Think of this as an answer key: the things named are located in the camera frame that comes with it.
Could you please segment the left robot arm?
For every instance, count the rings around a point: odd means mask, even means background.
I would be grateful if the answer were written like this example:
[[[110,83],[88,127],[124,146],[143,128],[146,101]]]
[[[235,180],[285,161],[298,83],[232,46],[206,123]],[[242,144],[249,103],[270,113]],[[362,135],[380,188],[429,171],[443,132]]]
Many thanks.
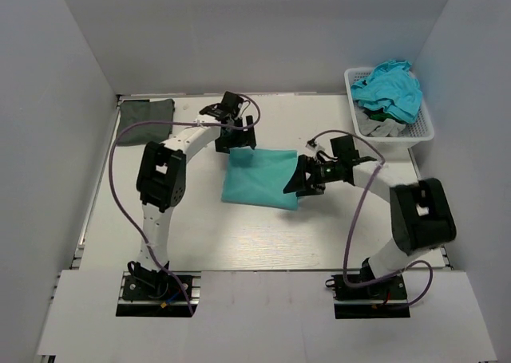
[[[136,188],[143,211],[142,244],[136,261],[129,263],[129,273],[141,284],[150,298],[168,292],[168,235],[175,207],[184,198],[187,163],[211,142],[218,152],[231,148],[254,148],[256,137],[253,116],[227,120],[220,127],[213,116],[200,115],[194,125],[160,143],[145,146]]]

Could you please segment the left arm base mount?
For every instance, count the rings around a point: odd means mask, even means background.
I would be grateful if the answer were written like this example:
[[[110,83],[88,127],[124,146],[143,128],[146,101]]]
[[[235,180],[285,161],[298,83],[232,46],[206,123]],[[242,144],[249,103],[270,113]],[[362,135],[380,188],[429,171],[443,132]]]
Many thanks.
[[[159,288],[153,289],[123,273],[117,299],[118,318],[190,318],[186,298],[176,283],[167,277]]]

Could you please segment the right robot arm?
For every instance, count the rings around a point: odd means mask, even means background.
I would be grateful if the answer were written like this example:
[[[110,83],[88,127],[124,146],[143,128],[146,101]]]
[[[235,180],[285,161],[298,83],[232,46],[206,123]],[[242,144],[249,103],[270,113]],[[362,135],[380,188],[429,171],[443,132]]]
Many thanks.
[[[301,155],[283,193],[298,197],[322,195],[327,183],[346,182],[363,189],[348,231],[343,256],[343,281],[362,288],[370,298],[379,298],[390,279],[419,264],[419,257],[455,240],[457,235],[444,188],[429,178],[412,183],[385,168],[384,160],[370,156],[337,156],[333,160]],[[350,281],[347,263],[351,242],[365,198],[373,193],[390,205],[391,239],[362,264],[357,281]]]

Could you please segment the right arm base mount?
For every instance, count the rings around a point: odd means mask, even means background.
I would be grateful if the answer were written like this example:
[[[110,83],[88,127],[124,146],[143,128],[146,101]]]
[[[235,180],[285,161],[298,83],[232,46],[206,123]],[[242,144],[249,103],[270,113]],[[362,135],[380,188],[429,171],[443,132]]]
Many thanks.
[[[349,287],[341,274],[332,275],[325,287],[333,291],[335,318],[392,319],[409,318],[410,310],[402,276],[372,286]]]

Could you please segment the teal t shirt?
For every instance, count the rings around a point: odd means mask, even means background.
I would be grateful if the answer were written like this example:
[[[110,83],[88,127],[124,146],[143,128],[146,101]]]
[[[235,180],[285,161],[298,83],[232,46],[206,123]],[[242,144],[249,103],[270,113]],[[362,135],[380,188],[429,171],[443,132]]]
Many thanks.
[[[233,148],[228,157],[221,200],[225,203],[298,209],[298,198],[284,193],[298,162],[295,150]]]

